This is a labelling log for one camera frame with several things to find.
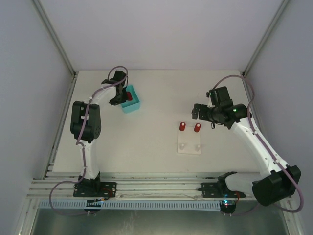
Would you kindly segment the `short red spring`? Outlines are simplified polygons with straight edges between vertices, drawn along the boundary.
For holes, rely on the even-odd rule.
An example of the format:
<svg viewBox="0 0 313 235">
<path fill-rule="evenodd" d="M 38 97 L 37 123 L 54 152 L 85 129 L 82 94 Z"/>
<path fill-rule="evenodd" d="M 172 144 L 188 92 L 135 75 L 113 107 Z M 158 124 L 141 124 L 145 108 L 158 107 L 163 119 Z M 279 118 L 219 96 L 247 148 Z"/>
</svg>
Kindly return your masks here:
<svg viewBox="0 0 313 235">
<path fill-rule="evenodd" d="M 130 92 L 127 92 L 127 96 L 128 96 L 128 101 L 133 100 L 132 94 Z"/>
</svg>

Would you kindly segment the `large red spring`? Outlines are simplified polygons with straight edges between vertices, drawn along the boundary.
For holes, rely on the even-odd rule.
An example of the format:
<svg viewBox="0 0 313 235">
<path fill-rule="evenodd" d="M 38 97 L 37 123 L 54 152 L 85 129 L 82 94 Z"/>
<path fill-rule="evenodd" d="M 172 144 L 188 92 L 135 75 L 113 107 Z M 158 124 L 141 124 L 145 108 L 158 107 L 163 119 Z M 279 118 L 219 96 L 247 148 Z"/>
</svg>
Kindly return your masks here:
<svg viewBox="0 0 313 235">
<path fill-rule="evenodd" d="M 194 126 L 194 132 L 198 133 L 201 129 L 201 124 L 200 123 L 196 123 Z"/>
</svg>

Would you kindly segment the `long red spring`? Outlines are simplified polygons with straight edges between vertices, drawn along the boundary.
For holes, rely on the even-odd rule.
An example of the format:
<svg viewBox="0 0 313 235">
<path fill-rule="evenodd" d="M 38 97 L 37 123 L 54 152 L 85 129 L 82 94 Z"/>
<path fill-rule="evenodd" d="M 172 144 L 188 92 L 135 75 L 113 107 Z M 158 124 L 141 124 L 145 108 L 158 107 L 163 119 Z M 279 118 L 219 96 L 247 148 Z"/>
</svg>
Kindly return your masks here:
<svg viewBox="0 0 313 235">
<path fill-rule="evenodd" d="M 179 130 L 180 130 L 181 132 L 183 132 L 183 131 L 185 130 L 185 127 L 186 127 L 186 123 L 185 123 L 185 122 L 181 122 L 181 123 L 179 124 Z"/>
</svg>

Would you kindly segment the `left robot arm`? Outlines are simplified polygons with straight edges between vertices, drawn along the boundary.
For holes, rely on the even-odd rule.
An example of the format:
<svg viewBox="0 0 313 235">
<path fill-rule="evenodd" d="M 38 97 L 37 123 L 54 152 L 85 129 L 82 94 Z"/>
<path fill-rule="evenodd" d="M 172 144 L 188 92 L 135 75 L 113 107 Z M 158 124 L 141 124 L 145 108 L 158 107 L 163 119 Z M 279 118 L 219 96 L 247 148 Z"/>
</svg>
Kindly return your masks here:
<svg viewBox="0 0 313 235">
<path fill-rule="evenodd" d="M 95 201 L 105 201 L 114 197 L 114 186 L 101 182 L 97 164 L 96 143 L 101 133 L 102 104 L 119 105 L 126 101 L 125 85 L 128 84 L 128 70 L 115 71 L 113 78 L 107 78 L 88 98 L 87 101 L 75 101 L 72 105 L 70 132 L 74 135 L 76 145 L 81 150 L 82 170 L 74 184 L 74 197 L 95 197 Z"/>
</svg>

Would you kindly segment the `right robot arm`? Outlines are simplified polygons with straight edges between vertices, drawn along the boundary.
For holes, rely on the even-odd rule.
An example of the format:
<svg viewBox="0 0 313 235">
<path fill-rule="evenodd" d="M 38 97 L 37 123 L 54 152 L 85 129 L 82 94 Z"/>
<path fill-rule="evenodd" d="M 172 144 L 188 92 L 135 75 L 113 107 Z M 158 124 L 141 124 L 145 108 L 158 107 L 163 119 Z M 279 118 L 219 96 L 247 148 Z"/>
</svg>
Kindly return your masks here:
<svg viewBox="0 0 313 235">
<path fill-rule="evenodd" d="M 235 105 L 227 87 L 211 89 L 206 95 L 211 105 L 194 104 L 192 119 L 208 121 L 212 128 L 223 125 L 232 131 L 248 148 L 259 169 L 258 173 L 228 172 L 220 176 L 222 190 L 252 195 L 262 206 L 272 205 L 297 192 L 299 207 L 303 207 L 303 194 L 298 185 L 300 169 L 290 166 L 274 151 L 255 126 L 247 106 Z"/>
</svg>

